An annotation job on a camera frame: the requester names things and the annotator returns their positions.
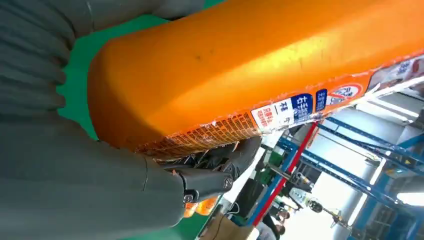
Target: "orange bag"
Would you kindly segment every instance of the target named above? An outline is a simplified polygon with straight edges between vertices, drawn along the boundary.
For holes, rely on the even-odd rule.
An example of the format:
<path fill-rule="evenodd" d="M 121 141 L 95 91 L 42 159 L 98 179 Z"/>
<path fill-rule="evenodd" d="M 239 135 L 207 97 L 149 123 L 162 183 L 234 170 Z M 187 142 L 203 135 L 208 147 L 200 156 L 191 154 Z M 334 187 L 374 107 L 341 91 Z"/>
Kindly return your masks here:
<path fill-rule="evenodd" d="M 95 131 L 172 159 L 408 87 L 422 74 L 423 9 L 422 0 L 228 0 L 113 39 L 89 72 Z"/>

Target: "gray cloth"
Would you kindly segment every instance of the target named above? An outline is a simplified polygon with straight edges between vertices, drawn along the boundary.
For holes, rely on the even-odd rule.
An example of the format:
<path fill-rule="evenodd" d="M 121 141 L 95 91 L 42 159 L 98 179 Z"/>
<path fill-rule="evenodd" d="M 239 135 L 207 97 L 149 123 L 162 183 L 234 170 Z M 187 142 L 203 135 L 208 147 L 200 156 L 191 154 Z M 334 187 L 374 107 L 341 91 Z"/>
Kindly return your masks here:
<path fill-rule="evenodd" d="M 77 38 L 142 14 L 179 18 L 198 0 L 0 1 L 0 236 L 118 239 L 177 224 L 183 182 L 90 139 L 58 115 Z"/>

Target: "white wall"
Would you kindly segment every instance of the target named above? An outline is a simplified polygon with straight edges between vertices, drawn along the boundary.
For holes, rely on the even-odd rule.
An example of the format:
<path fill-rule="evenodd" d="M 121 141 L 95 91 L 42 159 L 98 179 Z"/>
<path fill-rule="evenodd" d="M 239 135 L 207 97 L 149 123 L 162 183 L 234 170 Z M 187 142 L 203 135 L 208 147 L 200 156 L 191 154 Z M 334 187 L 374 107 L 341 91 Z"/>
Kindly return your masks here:
<path fill-rule="evenodd" d="M 351 108 L 338 112 L 334 115 L 334 117 L 394 144 L 398 141 L 403 131 L 403 127 L 400 125 Z M 336 124 L 327 120 L 324 121 L 323 124 L 333 130 L 337 128 Z M 361 135 L 345 128 L 339 127 L 337 131 L 353 139 L 375 144 L 372 140 L 362 137 Z M 332 140 L 335 140 L 353 150 L 334 143 L 323 136 L 317 135 L 308 149 L 309 151 L 357 175 L 360 178 L 367 181 L 371 179 L 376 167 L 365 162 L 365 156 L 367 156 L 367 152 L 365 150 L 324 130 L 320 129 L 319 133 L 326 137 L 330 137 Z M 346 220 L 349 219 L 362 195 L 361 193 L 353 190 L 350 186 L 325 173 L 321 174 L 318 178 L 312 193 L 326 208 L 342 210 L 343 219 Z M 339 226 L 335 226 L 331 229 L 331 223 L 332 219 L 326 213 L 316 214 L 311 211 L 303 211 L 300 214 L 294 215 L 293 218 L 290 218 L 290 221 L 287 222 L 286 234 L 282 239 L 291 240 L 296 239 L 296 237 L 297 239 L 307 239 L 308 236 L 306 235 L 309 233 L 305 232 L 305 230 L 303 230 L 305 233 L 302 233 L 302 228 L 305 229 L 302 226 L 305 225 L 314 226 L 314 231 L 312 231 L 314 233 L 311 234 L 315 237 L 319 236 L 320 239 L 346 239 L 349 232 Z"/>

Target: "blue metal frame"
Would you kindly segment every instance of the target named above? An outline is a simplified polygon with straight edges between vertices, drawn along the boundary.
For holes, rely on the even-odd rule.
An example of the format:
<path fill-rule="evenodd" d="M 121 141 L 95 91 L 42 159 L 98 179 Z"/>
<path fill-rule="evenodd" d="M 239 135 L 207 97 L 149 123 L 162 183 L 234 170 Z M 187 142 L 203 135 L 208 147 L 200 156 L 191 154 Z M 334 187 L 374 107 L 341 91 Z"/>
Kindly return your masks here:
<path fill-rule="evenodd" d="M 413 144 L 424 142 L 424 134 L 419 135 L 413 139 L 410 139 L 408 141 L 405 141 L 401 143 L 400 145 L 394 145 L 384 139 L 381 139 L 377 136 L 374 136 L 372 134 L 369 134 L 367 132 L 364 132 L 352 125 L 349 125 L 347 123 L 344 123 L 340 120 L 337 120 L 333 117 L 328 117 L 326 120 L 337 124 L 340 127 L 343 127 L 345 129 L 348 129 L 356 134 L 362 135 L 368 139 L 371 139 L 378 144 L 381 144 L 382 146 L 375 145 L 368 142 L 359 141 L 353 138 L 350 138 L 348 136 L 345 136 L 338 132 L 337 130 L 330 129 L 324 125 L 318 124 L 318 127 L 324 131 L 327 131 L 341 139 L 344 139 L 348 142 L 351 142 L 377 156 L 380 156 L 381 158 L 384 158 L 387 160 L 387 162 L 393 163 L 397 165 L 400 169 L 405 171 L 411 171 L 418 175 L 424 176 L 424 171 L 421 171 L 417 167 L 411 164 L 406 164 L 405 162 L 401 162 L 397 159 L 395 159 L 392 156 L 387 156 L 385 154 L 385 151 L 391 151 L 393 153 L 396 153 L 398 155 L 406 156 L 408 158 L 414 159 L 417 162 L 424 163 L 424 157 L 415 153 L 412 153 L 407 150 L 407 148 L 411 147 Z M 299 146 L 286 138 L 280 138 L 277 146 L 284 149 L 285 151 L 289 152 L 288 158 L 283 162 L 280 169 L 282 171 L 286 171 L 289 165 L 291 164 L 293 157 L 295 156 Z M 399 220 L 399 226 L 394 227 L 393 229 L 390 229 L 393 231 L 393 235 L 400 236 L 402 235 L 403 238 L 407 240 L 414 239 L 415 235 L 417 234 L 418 230 L 420 229 L 421 224 L 424 221 L 424 208 L 417 209 L 416 207 L 410 206 L 408 204 L 404 204 L 402 201 L 398 200 L 396 197 L 391 196 L 389 193 L 386 193 L 384 188 L 387 185 L 390 178 L 385 175 L 384 173 L 378 178 L 375 185 L 371 185 L 368 181 L 365 181 L 364 179 L 350 173 L 349 171 L 323 159 L 322 157 L 313 154 L 312 152 L 308 150 L 304 150 L 302 152 L 301 161 L 321 172 L 324 172 L 326 174 L 329 174 L 330 176 L 336 178 L 337 180 L 347 184 L 351 188 L 355 189 L 356 191 L 362 192 L 364 194 L 367 194 L 370 198 L 367 200 L 367 202 L 364 205 L 364 208 L 361 211 L 361 214 L 358 216 L 357 221 L 355 222 L 355 228 L 359 230 L 365 230 L 366 224 L 372 215 L 373 209 L 375 208 L 377 201 L 392 207 L 394 209 L 401 210 L 399 213 L 402 213 L 402 216 L 414 216 L 415 222 L 411 225 L 409 230 L 403 231 L 401 230 L 401 227 L 405 224 L 405 220 Z M 276 186 L 282 179 L 281 176 L 277 175 L 274 180 L 272 181 L 271 185 L 268 187 L 264 197 L 259 202 L 258 206 L 256 207 L 253 215 L 247 220 L 247 225 L 252 225 L 253 221 L 267 202 L 268 198 L 272 194 L 272 192 L 275 190 Z"/>
<path fill-rule="evenodd" d="M 362 130 L 360 130 L 360 129 L 352 126 L 352 125 L 349 125 L 349 124 L 344 123 L 344 122 L 342 122 L 340 120 L 337 120 L 334 117 L 328 117 L 328 118 L 326 118 L 326 120 L 328 120 L 328 121 L 330 121 L 332 123 L 335 123 L 335 124 L 339 125 L 340 127 L 343 127 L 345 129 L 351 130 L 354 133 L 357 133 L 357 134 L 360 134 L 360 135 L 362 135 L 362 136 L 364 136 L 366 138 L 369 138 L 369 139 L 371 139 L 371 140 L 373 140 L 373 141 L 375 141 L 375 142 L 377 142 L 379 144 L 385 145 L 385 147 L 378 146 L 378 145 L 373 145 L 373 144 L 362 142 L 362 141 L 358 141 L 358 140 L 354 140 L 354 139 L 352 139 L 350 137 L 347 137 L 345 135 L 342 135 L 339 132 L 336 132 L 336 131 L 328 128 L 328 127 L 325 127 L 325 126 L 322 126 L 322 125 L 321 126 L 320 125 L 318 126 L 319 128 L 325 127 L 327 129 L 329 129 L 331 131 L 331 133 L 337 133 L 337 134 L 335 134 L 336 136 L 341 135 L 341 138 L 343 138 L 343 139 L 347 138 L 346 140 L 349 141 L 349 142 L 352 142 L 353 144 L 356 144 L 356 145 L 358 145 L 360 147 L 363 147 L 364 145 L 368 145 L 368 146 L 371 146 L 371 147 L 374 147 L 374 148 L 377 148 L 377 149 L 391 151 L 391 152 L 394 152 L 396 154 L 407 156 L 407 157 L 410 157 L 410 158 L 412 158 L 412 159 L 414 159 L 414 160 L 416 160 L 418 162 L 424 163 L 424 157 L 422 157 L 420 155 L 417 155 L 415 153 L 412 153 L 412 152 L 410 152 L 410 151 L 408 151 L 407 149 L 404 148 L 405 146 L 411 147 L 410 144 L 416 143 L 418 141 L 424 141 L 424 139 L 423 139 L 424 137 L 422 137 L 422 135 L 417 136 L 416 139 L 411 140 L 411 142 L 407 142 L 407 143 L 403 142 L 400 145 L 395 145 L 395 144 L 392 144 L 392 143 L 390 143 L 390 142 L 388 142 L 386 140 L 383 140 L 383 139 L 381 139 L 381 138 L 379 138 L 377 136 L 374 136 L 374 135 L 369 134 L 369 133 L 367 133 L 365 131 L 362 131 Z M 374 154 L 376 154 L 376 155 L 383 155 L 383 153 L 378 152 L 378 151 L 374 152 Z"/>
<path fill-rule="evenodd" d="M 298 146 L 285 139 L 285 138 L 280 138 L 278 140 L 277 146 L 279 146 L 282 149 L 295 149 L 297 150 Z M 317 170 L 320 170 L 322 172 L 325 172 L 329 175 L 331 175 L 332 177 L 342 181 L 343 183 L 349 185 L 350 187 L 352 187 L 353 189 L 363 192 L 365 194 L 367 194 L 368 196 L 375 198 L 376 200 L 378 200 L 379 202 L 382 202 L 385 205 L 390 205 L 390 206 L 397 206 L 397 205 L 401 205 L 403 206 L 404 204 L 402 204 L 401 202 L 397 201 L 397 198 L 392 197 L 386 193 L 384 193 L 384 191 L 381 191 L 380 189 L 378 189 L 376 186 L 371 185 L 369 182 L 363 180 L 362 178 L 346 171 L 345 169 L 325 160 L 324 158 L 313 154 L 312 152 L 308 151 L 308 150 L 304 150 L 302 152 L 303 157 L 302 161 L 308 165 L 310 165 L 311 167 L 316 168 Z"/>
<path fill-rule="evenodd" d="M 297 148 L 296 149 L 292 149 L 290 151 L 290 153 L 288 154 L 287 158 L 283 161 L 283 163 L 282 163 L 282 165 L 280 167 L 281 171 L 283 171 L 283 172 L 287 171 L 287 169 L 289 168 L 290 164 L 293 161 L 293 158 L 295 157 L 296 152 L 297 152 Z M 253 224 L 253 222 L 255 221 L 256 217 L 261 212 L 261 209 L 264 207 L 264 205 L 267 202 L 268 198 L 271 196 L 271 194 L 273 193 L 273 191 L 276 189 L 276 187 L 279 184 L 279 182 L 281 181 L 281 179 L 282 179 L 282 177 L 280 175 L 277 175 L 277 176 L 274 177 L 274 179 L 272 180 L 271 184 L 266 189 L 266 193 L 263 195 L 262 199 L 257 204 L 256 209 L 254 210 L 252 216 L 250 216 L 249 219 L 247 220 L 247 222 L 246 222 L 246 225 L 247 226 L 251 226 Z"/>
<path fill-rule="evenodd" d="M 414 173 L 416 173 L 418 175 L 424 176 L 424 172 L 422 172 L 421 170 L 416 169 L 415 167 L 412 167 L 412 166 L 410 166 L 410 165 L 408 165 L 408 164 L 406 164 L 404 162 L 398 161 L 395 158 L 393 158 L 391 156 L 387 156 L 384 153 L 382 153 L 382 152 L 374 149 L 374 148 L 381 148 L 383 150 L 394 151 L 391 148 L 380 147 L 380 146 L 377 146 L 377 145 L 373 145 L 373 144 L 370 144 L 370 143 L 366 143 L 366 142 L 362 142 L 362 141 L 358 141 L 358 140 L 352 139 L 352 138 L 350 138 L 348 136 L 345 136 L 345 135 L 343 135 L 343 134 L 341 134 L 341 133 L 339 133 L 337 131 L 334 131 L 333 129 L 331 129 L 329 127 L 326 127 L 324 125 L 321 125 L 321 124 L 318 124 L 318 128 L 320 128 L 322 130 L 325 130 L 325 131 L 327 131 L 327 132 L 329 132 L 329 133 L 331 133 L 331 134 L 333 134 L 333 135 L 335 135 L 335 136 L 337 136 L 337 137 L 339 137 L 339 138 L 341 138 L 343 140 L 349 141 L 349 142 L 351 142 L 351 143 L 353 143 L 353 144 L 355 144 L 355 145 L 357 145 L 357 146 L 359 146 L 359 147 L 361 147 L 361 148 L 363 148 L 363 149 L 365 149 L 365 150 L 367 150 L 367 151 L 369 151 L 369 152 L 371 152 L 371 153 L 373 153 L 373 154 L 375 154 L 377 156 L 381 156 L 381 157 L 385 158 L 386 160 L 388 160 L 389 162 L 398 165 L 400 169 L 403 169 L 403 170 L 406 170 L 406 171 L 411 171 L 411 172 L 414 172 Z"/>
<path fill-rule="evenodd" d="M 407 150 L 407 148 L 412 147 L 414 144 L 417 143 L 421 143 L 424 142 L 424 134 L 421 134 L 419 136 L 413 137 L 407 141 L 402 142 L 399 145 L 394 145 L 388 141 L 385 141 L 377 136 L 371 135 L 367 132 L 364 132 L 356 127 L 353 127 L 347 123 L 344 123 L 340 120 L 335 119 L 334 117 L 329 117 L 327 118 L 328 121 L 335 123 L 337 125 L 339 125 L 340 127 L 346 128 L 354 133 L 360 134 L 364 137 L 367 137 L 379 144 L 382 144 L 384 146 L 378 146 L 375 144 L 371 144 L 368 142 L 363 142 L 363 141 L 358 141 L 355 139 L 352 139 L 350 137 L 347 137 L 337 131 L 334 131 L 326 126 L 323 125 L 318 125 L 319 128 L 334 134 L 335 136 L 342 138 L 346 141 L 349 141 L 357 146 L 360 146 L 361 148 L 376 154 L 377 156 L 381 156 L 382 158 L 385 158 L 386 160 L 388 160 L 388 162 L 394 163 L 396 164 L 400 169 L 406 170 L 406 171 L 412 171 L 416 174 L 419 175 L 424 175 L 424 172 L 421 171 L 418 168 L 415 168 L 416 166 L 421 165 L 421 163 L 424 163 L 424 157 L 415 153 L 412 153 L 410 151 Z M 383 151 L 391 151 L 393 153 L 402 155 L 402 156 L 406 156 L 409 157 L 411 159 L 416 160 L 417 163 L 416 165 L 409 165 L 406 164 L 405 162 L 401 162 L 399 160 L 396 160 L 394 158 L 392 158 L 391 156 L 387 156 L 384 153 L 380 152 L 381 150 Z M 389 177 L 385 174 L 382 174 L 377 183 L 376 183 L 376 187 L 379 189 L 383 190 L 384 193 L 384 187 L 385 185 L 389 182 Z M 367 222 L 372 214 L 373 208 L 376 206 L 376 201 L 375 199 L 368 199 L 368 201 L 365 203 L 364 208 L 362 208 L 361 210 L 361 215 L 359 215 L 359 218 L 357 219 L 357 221 L 355 222 L 355 227 L 357 229 L 360 230 L 364 230 Z M 410 206 L 407 204 L 396 204 L 394 207 L 400 207 L 400 206 L 404 206 L 401 209 L 405 210 L 405 211 L 400 211 L 399 213 L 401 213 L 400 215 L 398 214 L 396 217 L 396 220 L 393 222 L 393 227 L 390 228 L 390 233 L 386 236 L 387 240 L 392 240 L 392 239 L 406 239 L 406 240 L 413 240 L 416 237 L 416 234 L 418 233 L 419 229 L 421 228 L 421 225 L 423 223 L 423 217 L 424 217 L 424 210 L 423 208 L 417 208 L 414 206 Z M 409 230 L 406 232 L 404 229 L 402 229 L 405 225 L 406 222 L 409 222 L 407 220 L 408 216 L 413 217 L 415 220 L 412 223 L 412 225 L 410 226 Z"/>

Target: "metal rack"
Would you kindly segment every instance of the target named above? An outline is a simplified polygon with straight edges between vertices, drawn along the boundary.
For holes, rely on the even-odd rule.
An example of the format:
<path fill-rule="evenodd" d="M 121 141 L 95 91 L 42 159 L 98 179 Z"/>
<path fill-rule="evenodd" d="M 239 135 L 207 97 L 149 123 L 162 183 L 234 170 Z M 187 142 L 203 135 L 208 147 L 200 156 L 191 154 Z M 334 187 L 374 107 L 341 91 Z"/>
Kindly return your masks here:
<path fill-rule="evenodd" d="M 337 136 L 340 139 L 348 141 L 354 145 L 357 145 L 369 153 L 378 156 L 381 160 L 386 160 L 386 165 L 396 166 L 398 169 L 402 171 L 410 171 L 416 174 L 416 176 L 424 176 L 424 172 L 422 171 L 422 166 L 424 163 L 424 157 L 419 154 L 408 151 L 406 148 L 410 147 L 412 144 L 416 143 L 416 140 L 408 140 L 407 143 L 404 142 L 400 145 L 394 145 L 388 141 L 385 141 L 377 136 L 371 135 L 367 132 L 364 132 L 354 126 L 346 124 L 340 120 L 337 120 L 333 117 L 326 118 L 327 121 L 330 121 L 336 125 L 338 128 L 348 129 L 356 134 L 359 134 L 363 137 L 366 137 L 375 143 L 368 143 L 364 141 L 359 141 L 348 137 L 346 135 L 341 134 L 336 130 L 333 130 L 327 126 L 322 124 L 314 123 L 312 125 L 312 129 L 316 126 L 319 129 L 326 131 L 328 133 Z M 301 146 L 309 141 L 309 137 L 306 136 L 305 140 L 301 144 Z M 420 228 L 422 222 L 424 220 L 424 211 L 423 208 L 411 206 L 403 203 L 401 200 L 397 199 L 396 195 L 390 190 L 388 191 L 386 185 L 388 184 L 389 177 L 384 173 L 381 174 L 380 178 L 375 184 L 370 184 L 368 181 L 352 174 L 351 172 L 323 159 L 322 157 L 313 154 L 312 152 L 302 149 L 296 143 L 288 140 L 286 137 L 280 138 L 277 143 L 277 146 L 284 149 L 289 153 L 288 158 L 283 162 L 281 166 L 281 170 L 285 172 L 289 166 L 293 163 L 293 158 L 296 153 L 300 152 L 300 161 L 308 166 L 311 166 L 319 171 L 322 171 L 335 179 L 347 184 L 351 188 L 359 191 L 361 193 L 369 196 L 367 203 L 362 209 L 362 212 L 366 212 L 363 216 L 360 216 L 355 224 L 353 225 L 354 231 L 352 231 L 351 236 L 348 238 L 349 240 L 357 240 L 357 239 L 383 239 L 383 238 L 374 238 L 371 236 L 367 236 L 365 234 L 367 229 L 367 222 L 370 218 L 372 209 L 376 206 L 376 203 L 380 203 L 384 205 L 384 209 L 389 209 L 391 213 L 386 216 L 385 220 L 376 220 L 373 224 L 380 224 L 384 226 L 384 230 L 379 230 L 380 233 L 386 233 L 386 236 L 389 236 L 386 239 L 390 240 L 412 240 L 416 239 L 416 237 L 420 238 L 421 233 Z M 410 159 L 416 161 L 416 164 L 408 164 L 404 159 Z M 272 184 L 269 186 L 268 192 L 265 194 L 264 199 L 259 203 L 255 213 L 253 216 L 247 221 L 248 224 L 252 224 L 254 222 L 253 219 L 260 218 L 260 213 L 264 212 L 263 208 L 267 208 L 268 206 L 265 204 L 270 200 L 268 197 L 275 190 L 275 187 L 279 184 L 281 177 L 277 176 Z"/>

